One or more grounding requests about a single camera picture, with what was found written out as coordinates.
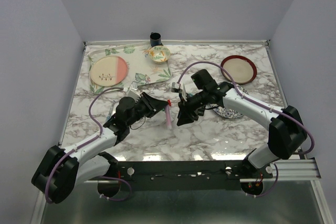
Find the purple capped highlighter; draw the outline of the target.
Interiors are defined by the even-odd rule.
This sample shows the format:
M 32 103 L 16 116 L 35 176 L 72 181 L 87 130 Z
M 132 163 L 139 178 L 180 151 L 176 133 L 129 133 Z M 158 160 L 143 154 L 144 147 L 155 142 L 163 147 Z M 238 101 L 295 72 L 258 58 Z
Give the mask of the purple capped highlighter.
M 172 129 L 172 121 L 171 121 L 171 114 L 170 114 L 170 106 L 167 105 L 165 107 L 165 116 L 166 116 L 166 126 L 169 130 Z

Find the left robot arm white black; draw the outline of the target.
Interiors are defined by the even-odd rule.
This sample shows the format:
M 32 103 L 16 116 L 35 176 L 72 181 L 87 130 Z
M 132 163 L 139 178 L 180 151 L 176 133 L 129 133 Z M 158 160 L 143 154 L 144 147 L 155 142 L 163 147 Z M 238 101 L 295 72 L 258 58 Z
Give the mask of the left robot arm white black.
M 116 175 L 114 158 L 104 150 L 122 142 L 130 133 L 131 126 L 142 118 L 152 118 L 167 111 L 168 101 L 130 91 L 123 97 L 116 111 L 99 131 L 71 145 L 49 148 L 35 171 L 31 183 L 44 193 L 49 204 L 65 200 L 77 183 L 102 176 L 112 179 Z

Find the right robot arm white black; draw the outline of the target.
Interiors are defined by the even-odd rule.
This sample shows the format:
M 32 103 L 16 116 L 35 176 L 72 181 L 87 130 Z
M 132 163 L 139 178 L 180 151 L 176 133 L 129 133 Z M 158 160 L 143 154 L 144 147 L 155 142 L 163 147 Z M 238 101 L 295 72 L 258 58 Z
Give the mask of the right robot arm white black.
M 255 100 L 232 83 L 217 83 L 205 69 L 192 75 L 192 80 L 199 89 L 195 95 L 187 94 L 179 83 L 172 84 L 172 91 L 180 97 L 178 126 L 197 121 L 206 105 L 215 104 L 249 117 L 268 131 L 268 142 L 243 159 L 241 171 L 246 177 L 255 177 L 262 167 L 271 162 L 289 159 L 307 139 L 307 132 L 296 108 L 273 107 Z

